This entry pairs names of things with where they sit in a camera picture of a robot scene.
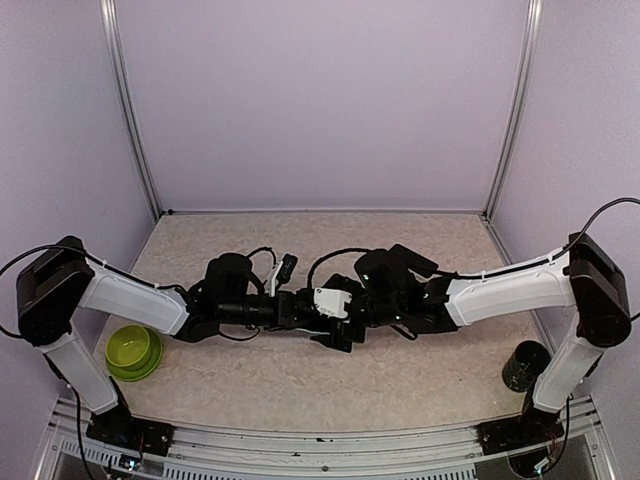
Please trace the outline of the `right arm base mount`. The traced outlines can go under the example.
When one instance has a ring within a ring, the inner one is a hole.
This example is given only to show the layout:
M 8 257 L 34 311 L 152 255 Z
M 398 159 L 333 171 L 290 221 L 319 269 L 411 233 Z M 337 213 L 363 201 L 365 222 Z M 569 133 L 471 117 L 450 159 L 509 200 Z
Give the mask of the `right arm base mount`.
M 532 392 L 526 394 L 520 413 L 482 422 L 477 425 L 476 431 L 484 455 L 534 446 L 565 434 L 560 413 L 536 408 Z

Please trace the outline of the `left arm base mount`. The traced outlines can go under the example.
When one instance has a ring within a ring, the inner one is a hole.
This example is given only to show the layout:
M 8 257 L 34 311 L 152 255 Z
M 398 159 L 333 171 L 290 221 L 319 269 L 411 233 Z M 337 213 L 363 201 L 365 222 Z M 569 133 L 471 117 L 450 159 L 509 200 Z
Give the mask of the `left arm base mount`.
M 174 434 L 169 423 L 143 419 L 131 414 L 124 401 L 101 413 L 92 413 L 86 435 L 105 444 L 166 457 Z

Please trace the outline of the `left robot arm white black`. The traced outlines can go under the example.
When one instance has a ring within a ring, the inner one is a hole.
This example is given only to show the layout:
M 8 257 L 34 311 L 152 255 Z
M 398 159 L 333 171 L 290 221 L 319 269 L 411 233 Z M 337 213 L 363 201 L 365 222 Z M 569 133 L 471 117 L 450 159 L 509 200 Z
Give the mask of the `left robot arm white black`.
M 197 343 L 218 336 L 225 325 L 292 329 L 300 315 L 297 295 L 268 294 L 251 260 L 224 254 L 209 264 L 204 280 L 190 289 L 159 286 L 125 273 L 67 236 L 10 260 L 1 271 L 32 257 L 16 279 L 15 338 L 38 348 L 95 415 L 102 430 L 121 445 L 140 434 L 137 418 L 124 409 L 114 381 L 98 366 L 72 327 L 77 309 L 131 320 L 176 340 Z

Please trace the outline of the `light blue phone case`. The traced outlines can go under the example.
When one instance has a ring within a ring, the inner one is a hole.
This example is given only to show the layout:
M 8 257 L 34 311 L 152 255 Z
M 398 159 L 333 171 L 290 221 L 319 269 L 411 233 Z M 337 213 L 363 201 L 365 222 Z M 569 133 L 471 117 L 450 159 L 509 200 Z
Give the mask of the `light blue phone case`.
M 310 330 L 306 328 L 286 328 L 286 327 L 274 327 L 265 329 L 265 332 L 270 334 L 282 334 L 282 335 L 306 335 L 311 336 L 327 336 L 329 332 Z

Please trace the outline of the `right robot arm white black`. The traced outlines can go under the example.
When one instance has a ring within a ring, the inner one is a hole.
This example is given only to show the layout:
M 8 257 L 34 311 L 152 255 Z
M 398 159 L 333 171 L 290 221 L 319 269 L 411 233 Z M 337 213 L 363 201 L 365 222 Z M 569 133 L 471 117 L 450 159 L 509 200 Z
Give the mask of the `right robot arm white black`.
M 512 313 L 575 308 L 561 345 L 536 376 L 532 405 L 511 423 L 523 444 L 549 429 L 549 413 L 562 408 L 607 349 L 631 334 L 624 274 L 585 233 L 545 256 L 474 274 L 444 272 L 399 244 L 360 254 L 355 284 L 310 290 L 315 312 L 358 331 L 403 324 L 415 335 L 435 334 Z

